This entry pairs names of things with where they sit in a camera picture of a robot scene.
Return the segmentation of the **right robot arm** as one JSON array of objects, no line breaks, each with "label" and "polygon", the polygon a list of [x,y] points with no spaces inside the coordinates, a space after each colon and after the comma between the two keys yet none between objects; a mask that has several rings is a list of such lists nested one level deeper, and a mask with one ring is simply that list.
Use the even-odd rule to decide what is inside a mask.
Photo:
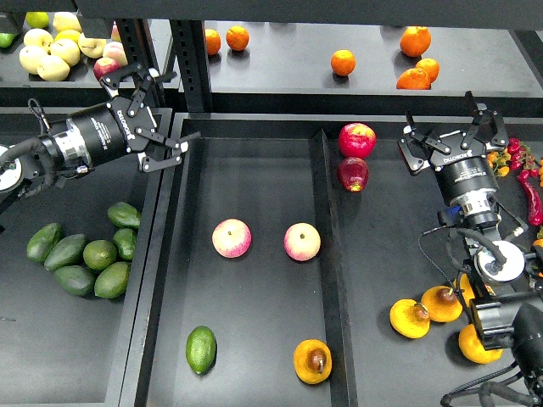
[{"label": "right robot arm", "polygon": [[519,406],[542,404],[542,249],[514,243],[528,231],[531,220],[514,215],[516,228],[500,232],[501,217],[509,211],[497,200],[498,183],[487,159],[510,144],[501,115],[476,103],[466,92],[473,121],[466,130],[424,133],[411,114],[398,141],[412,175],[431,169],[445,208],[438,213],[446,229],[445,247],[461,240],[467,257],[451,259],[457,278],[451,293],[473,324],[475,337],[486,351],[508,349],[513,362],[448,392],[443,406],[454,399],[477,395],[482,406],[502,399]]}]

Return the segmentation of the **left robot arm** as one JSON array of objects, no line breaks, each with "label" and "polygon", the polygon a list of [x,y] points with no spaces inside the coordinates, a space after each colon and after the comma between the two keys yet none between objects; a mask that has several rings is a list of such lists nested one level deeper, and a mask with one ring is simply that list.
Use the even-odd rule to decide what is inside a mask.
[{"label": "left robot arm", "polygon": [[143,173],[179,165],[199,133],[184,137],[160,133],[144,102],[150,91],[175,76],[173,71],[161,74],[139,63],[130,64],[100,78],[100,86],[109,94],[105,103],[54,123],[48,122],[39,102],[30,99],[28,107],[41,132],[1,147],[1,209],[128,154],[137,156]]}]

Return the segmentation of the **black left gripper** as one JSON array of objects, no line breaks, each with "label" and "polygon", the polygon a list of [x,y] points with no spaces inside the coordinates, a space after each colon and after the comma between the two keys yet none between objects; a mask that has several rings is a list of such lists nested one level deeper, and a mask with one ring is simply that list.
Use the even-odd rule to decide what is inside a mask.
[{"label": "black left gripper", "polygon": [[[199,131],[184,137],[166,137],[156,131],[151,108],[143,103],[147,93],[177,77],[174,71],[161,74],[141,63],[129,64],[103,75],[98,83],[110,101],[77,112],[67,119],[71,153],[96,167],[135,153],[141,172],[165,170],[179,165],[189,143],[201,137]],[[120,96],[120,84],[131,78],[134,91]]]}]

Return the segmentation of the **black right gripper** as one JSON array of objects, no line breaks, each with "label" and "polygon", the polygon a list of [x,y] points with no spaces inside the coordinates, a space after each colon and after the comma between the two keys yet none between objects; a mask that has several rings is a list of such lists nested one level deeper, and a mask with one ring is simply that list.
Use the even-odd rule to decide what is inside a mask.
[{"label": "black right gripper", "polygon": [[[504,149],[509,143],[501,114],[484,103],[477,103],[471,91],[466,91],[464,97],[473,117],[464,135],[462,131],[425,135],[407,110],[403,136],[397,142],[411,175],[433,169],[447,206],[459,205],[461,197],[471,192],[489,195],[497,191],[497,181],[485,153],[486,149]],[[479,139],[482,125],[490,126],[492,137],[488,142]]]}]

